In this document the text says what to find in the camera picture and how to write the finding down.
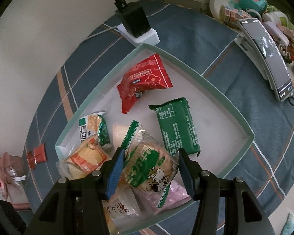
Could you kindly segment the pink barcode snack bag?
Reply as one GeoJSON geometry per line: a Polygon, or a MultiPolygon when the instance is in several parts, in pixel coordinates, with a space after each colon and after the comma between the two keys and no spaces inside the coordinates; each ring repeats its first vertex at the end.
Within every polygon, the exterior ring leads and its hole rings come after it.
{"type": "Polygon", "coordinates": [[[135,195],[145,211],[149,215],[175,209],[191,200],[186,189],[176,181],[172,181],[160,194],[156,192],[144,192],[135,189],[135,195]]]}

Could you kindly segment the dark green biscuit pack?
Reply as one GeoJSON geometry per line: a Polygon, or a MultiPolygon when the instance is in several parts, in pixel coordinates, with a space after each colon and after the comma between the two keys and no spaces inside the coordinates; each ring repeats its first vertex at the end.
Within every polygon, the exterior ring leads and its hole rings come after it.
{"type": "Polygon", "coordinates": [[[149,108],[157,114],[162,139],[171,156],[175,156],[180,148],[188,155],[200,154],[198,136],[186,98],[173,99],[161,105],[150,105],[149,108]]]}

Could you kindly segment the pink paper flower bouquet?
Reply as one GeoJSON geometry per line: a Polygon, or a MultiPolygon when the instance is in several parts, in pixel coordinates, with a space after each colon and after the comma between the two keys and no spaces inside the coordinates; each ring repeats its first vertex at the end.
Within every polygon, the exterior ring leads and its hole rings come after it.
{"type": "Polygon", "coordinates": [[[16,203],[23,193],[23,183],[27,179],[22,158],[4,152],[0,156],[0,195],[6,201],[16,203]]]}

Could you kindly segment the pudding jelly cup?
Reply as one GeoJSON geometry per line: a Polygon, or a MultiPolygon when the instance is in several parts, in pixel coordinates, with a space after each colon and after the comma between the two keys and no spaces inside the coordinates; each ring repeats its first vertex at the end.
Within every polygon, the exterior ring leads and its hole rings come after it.
{"type": "Polygon", "coordinates": [[[122,142],[127,134],[129,125],[113,124],[113,146],[115,150],[122,145],[122,142]]]}

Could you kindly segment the pink orange bread package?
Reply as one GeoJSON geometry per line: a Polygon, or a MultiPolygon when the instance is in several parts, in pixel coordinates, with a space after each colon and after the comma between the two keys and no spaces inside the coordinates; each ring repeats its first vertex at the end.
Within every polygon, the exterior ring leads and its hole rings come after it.
{"type": "Polygon", "coordinates": [[[64,160],[69,180],[86,177],[99,170],[110,157],[99,145],[96,135],[83,141],[80,146],[64,160]]]}

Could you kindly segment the teal toy box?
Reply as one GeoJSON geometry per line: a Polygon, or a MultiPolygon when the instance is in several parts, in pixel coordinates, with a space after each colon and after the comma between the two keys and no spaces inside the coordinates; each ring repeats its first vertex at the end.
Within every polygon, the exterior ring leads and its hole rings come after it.
{"type": "Polygon", "coordinates": [[[258,13],[263,13],[268,6],[267,0],[239,0],[238,4],[242,10],[253,9],[258,13]]]}

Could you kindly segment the white orange Chinese snack bag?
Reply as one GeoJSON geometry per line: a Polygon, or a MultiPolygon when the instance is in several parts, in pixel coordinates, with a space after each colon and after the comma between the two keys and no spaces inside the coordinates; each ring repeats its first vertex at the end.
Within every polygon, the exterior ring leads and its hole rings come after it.
{"type": "Polygon", "coordinates": [[[104,209],[112,219],[122,219],[127,216],[140,216],[140,207],[131,188],[126,188],[116,198],[103,201],[104,209]]]}

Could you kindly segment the patterned tape roll stack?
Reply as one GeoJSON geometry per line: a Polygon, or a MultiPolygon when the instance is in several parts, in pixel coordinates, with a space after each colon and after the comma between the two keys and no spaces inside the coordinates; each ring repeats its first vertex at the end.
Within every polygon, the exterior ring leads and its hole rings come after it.
{"type": "Polygon", "coordinates": [[[238,10],[230,6],[221,5],[219,10],[220,21],[228,26],[237,27],[240,19],[250,18],[251,15],[244,10],[238,10]]]}

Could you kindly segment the white green cracker pack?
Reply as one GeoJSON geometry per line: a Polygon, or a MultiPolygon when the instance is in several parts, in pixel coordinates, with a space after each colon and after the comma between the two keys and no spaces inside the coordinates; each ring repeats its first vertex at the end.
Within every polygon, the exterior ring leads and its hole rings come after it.
{"type": "Polygon", "coordinates": [[[91,136],[96,136],[96,142],[104,149],[110,150],[112,145],[104,115],[107,111],[96,111],[78,120],[80,142],[91,136]]]}

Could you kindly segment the black power adapter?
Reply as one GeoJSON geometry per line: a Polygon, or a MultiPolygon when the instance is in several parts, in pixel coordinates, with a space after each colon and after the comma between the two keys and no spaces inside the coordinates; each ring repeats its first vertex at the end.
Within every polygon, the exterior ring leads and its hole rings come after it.
{"type": "Polygon", "coordinates": [[[116,0],[115,6],[117,7],[115,14],[119,17],[125,29],[135,38],[142,36],[151,29],[148,18],[140,4],[116,0]]]}

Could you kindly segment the green cow rice cracker pack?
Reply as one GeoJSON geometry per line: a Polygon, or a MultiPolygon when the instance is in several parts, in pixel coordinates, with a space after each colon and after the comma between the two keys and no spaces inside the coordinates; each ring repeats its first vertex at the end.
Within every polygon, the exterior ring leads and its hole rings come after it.
{"type": "Polygon", "coordinates": [[[123,177],[134,189],[155,197],[161,209],[178,172],[178,158],[172,157],[138,121],[132,121],[121,144],[125,150],[123,177]]]}

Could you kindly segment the white bun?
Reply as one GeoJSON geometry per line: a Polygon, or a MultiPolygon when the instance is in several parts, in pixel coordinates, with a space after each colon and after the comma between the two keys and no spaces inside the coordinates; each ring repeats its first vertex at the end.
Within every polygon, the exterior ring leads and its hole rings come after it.
{"type": "Polygon", "coordinates": [[[61,177],[66,177],[68,180],[73,179],[69,170],[69,165],[64,160],[56,162],[56,168],[61,177]]]}

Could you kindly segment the red flower snack bag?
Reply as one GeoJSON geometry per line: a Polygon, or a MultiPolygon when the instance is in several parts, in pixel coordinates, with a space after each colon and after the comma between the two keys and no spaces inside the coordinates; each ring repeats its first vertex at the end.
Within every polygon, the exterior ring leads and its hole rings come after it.
{"type": "Polygon", "coordinates": [[[171,87],[173,84],[159,54],[151,55],[131,67],[117,85],[122,100],[122,113],[127,114],[144,92],[171,87]]]}

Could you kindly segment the smartphone on stand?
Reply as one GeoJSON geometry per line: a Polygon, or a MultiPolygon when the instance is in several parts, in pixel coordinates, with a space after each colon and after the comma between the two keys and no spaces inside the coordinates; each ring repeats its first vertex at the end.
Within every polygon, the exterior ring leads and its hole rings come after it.
{"type": "Polygon", "coordinates": [[[291,98],[294,86],[284,59],[263,24],[257,18],[239,19],[241,33],[234,42],[253,62],[263,78],[269,81],[279,102],[291,98]]]}

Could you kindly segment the small dark red snack packet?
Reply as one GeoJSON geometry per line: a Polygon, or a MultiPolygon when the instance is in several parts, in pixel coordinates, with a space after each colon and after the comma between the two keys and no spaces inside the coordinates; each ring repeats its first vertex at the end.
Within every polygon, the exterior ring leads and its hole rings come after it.
{"type": "Polygon", "coordinates": [[[36,161],[32,151],[26,154],[26,160],[30,169],[34,170],[36,168],[36,161]]]}

